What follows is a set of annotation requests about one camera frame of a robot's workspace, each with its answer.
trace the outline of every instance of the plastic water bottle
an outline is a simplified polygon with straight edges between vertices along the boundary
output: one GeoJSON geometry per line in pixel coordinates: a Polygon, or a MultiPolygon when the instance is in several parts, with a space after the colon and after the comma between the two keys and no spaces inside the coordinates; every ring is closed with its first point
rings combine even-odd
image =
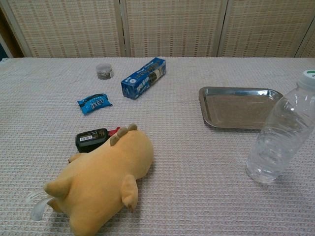
{"type": "Polygon", "coordinates": [[[273,107],[246,162],[247,174],[257,182],[271,183],[315,126],[315,70],[303,72],[293,89],[273,107]]]}

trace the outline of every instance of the red object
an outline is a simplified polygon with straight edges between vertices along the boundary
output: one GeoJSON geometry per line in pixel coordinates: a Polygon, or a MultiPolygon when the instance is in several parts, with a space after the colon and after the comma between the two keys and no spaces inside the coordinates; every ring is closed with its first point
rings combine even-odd
{"type": "Polygon", "coordinates": [[[120,127],[117,127],[117,128],[114,129],[114,130],[109,130],[109,131],[108,131],[109,137],[112,137],[114,134],[116,134],[119,129],[120,129],[120,127]]]}

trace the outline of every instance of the plush toy tail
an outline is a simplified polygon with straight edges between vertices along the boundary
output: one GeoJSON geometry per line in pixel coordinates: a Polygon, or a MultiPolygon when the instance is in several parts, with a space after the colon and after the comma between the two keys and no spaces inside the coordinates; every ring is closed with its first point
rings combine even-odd
{"type": "Polygon", "coordinates": [[[58,179],[44,185],[44,190],[55,198],[65,198],[69,193],[71,178],[58,179]]]}

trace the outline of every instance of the blue package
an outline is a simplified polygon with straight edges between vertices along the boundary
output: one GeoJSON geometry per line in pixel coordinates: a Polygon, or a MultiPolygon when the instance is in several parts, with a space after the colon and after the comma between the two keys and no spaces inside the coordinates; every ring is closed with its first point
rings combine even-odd
{"type": "Polygon", "coordinates": [[[137,99],[165,74],[166,61],[154,58],[141,69],[122,80],[123,95],[131,99],[137,99]]]}
{"type": "Polygon", "coordinates": [[[108,101],[107,95],[105,93],[94,94],[77,102],[79,103],[83,114],[87,114],[94,110],[112,105],[108,101]]]}

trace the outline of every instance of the black device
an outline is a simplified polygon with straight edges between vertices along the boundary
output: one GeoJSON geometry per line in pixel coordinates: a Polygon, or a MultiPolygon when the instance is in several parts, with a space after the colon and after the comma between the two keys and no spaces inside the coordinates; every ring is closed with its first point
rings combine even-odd
{"type": "Polygon", "coordinates": [[[107,129],[96,129],[77,134],[75,136],[75,145],[79,152],[91,152],[105,143],[120,128],[107,131],[107,129]]]}

